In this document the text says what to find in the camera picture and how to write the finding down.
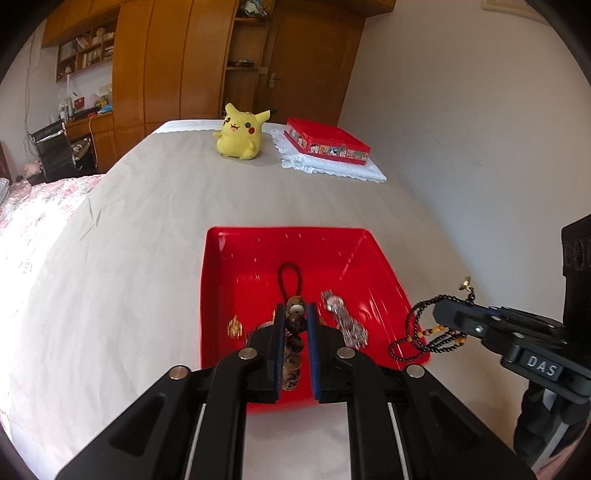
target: cable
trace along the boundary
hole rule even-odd
[[[297,265],[294,265],[290,262],[286,262],[279,267],[279,270],[277,270],[277,283],[279,284],[279,290],[281,292],[281,296],[283,297],[284,305],[287,304],[287,300],[289,300],[289,297],[285,292],[285,286],[283,285],[283,270],[285,269],[285,267],[290,267],[293,271],[295,271],[295,274],[297,275],[297,289],[294,295],[301,295],[301,271]]]
[[[30,77],[31,77],[31,58],[33,56],[33,45],[35,44],[35,36],[37,35],[37,30],[35,30],[31,36],[31,45],[29,46],[29,53],[27,56],[27,76],[25,78],[25,132],[27,133],[24,140],[22,141],[22,148],[25,152],[25,156],[27,156],[27,152],[32,157],[36,158],[37,161],[40,161],[39,155],[35,151],[33,151],[32,147],[33,142],[31,140],[31,133],[29,132],[28,126],[28,117],[29,117],[29,105],[31,102],[31,88],[30,88]]]

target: red tin box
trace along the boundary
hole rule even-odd
[[[357,165],[365,165],[371,150],[345,130],[297,118],[287,119],[285,136],[301,153]]]

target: yellow plush toy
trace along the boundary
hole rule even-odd
[[[261,149],[262,124],[269,120],[270,116],[270,110],[254,115],[250,112],[239,112],[231,103],[227,104],[222,131],[213,133],[219,138],[217,151],[241,160],[255,158]]]

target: red plastic bin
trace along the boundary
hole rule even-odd
[[[271,320],[282,303],[277,271],[284,262],[295,263],[302,274],[302,296],[318,305],[321,317],[336,327],[322,306],[320,292],[332,290],[342,297],[351,315],[368,330],[362,351],[377,364],[402,369],[388,353],[388,345],[405,336],[404,319],[411,308],[404,290],[370,232],[358,228],[325,227],[214,227],[207,232],[201,274],[200,354],[202,368],[216,365],[224,356],[244,346],[252,329]],[[297,278],[284,271],[288,295],[295,293]],[[237,315],[243,337],[228,337],[229,321]],[[314,403],[310,386],[307,337],[302,353],[298,387],[282,391],[276,405],[249,405],[249,411],[299,408]],[[417,351],[402,345],[404,355]],[[413,363],[425,363],[428,355]]]

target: gold pendant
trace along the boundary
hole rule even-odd
[[[242,324],[238,321],[238,315],[234,315],[228,323],[228,336],[232,340],[236,340],[242,336]]]

